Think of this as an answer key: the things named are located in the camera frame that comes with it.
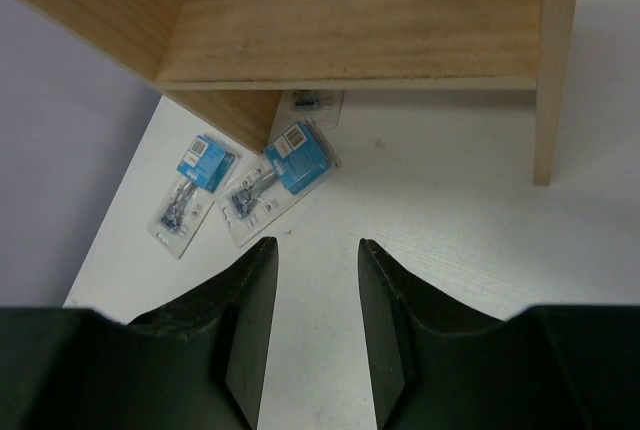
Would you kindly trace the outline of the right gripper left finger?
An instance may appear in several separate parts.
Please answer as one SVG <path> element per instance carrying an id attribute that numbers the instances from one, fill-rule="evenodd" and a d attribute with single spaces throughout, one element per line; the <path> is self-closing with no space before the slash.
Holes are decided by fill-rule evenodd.
<path id="1" fill-rule="evenodd" d="M 5 429 L 253 429 L 278 280 L 265 237 L 123 324 L 88 308 L 1 312 Z"/>

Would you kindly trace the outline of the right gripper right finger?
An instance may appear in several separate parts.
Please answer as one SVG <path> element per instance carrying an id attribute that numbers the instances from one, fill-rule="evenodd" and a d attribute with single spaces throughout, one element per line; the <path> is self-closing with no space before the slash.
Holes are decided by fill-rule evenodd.
<path id="1" fill-rule="evenodd" d="M 639 310 L 536 305 L 499 320 L 358 248 L 381 429 L 635 429 Z"/>

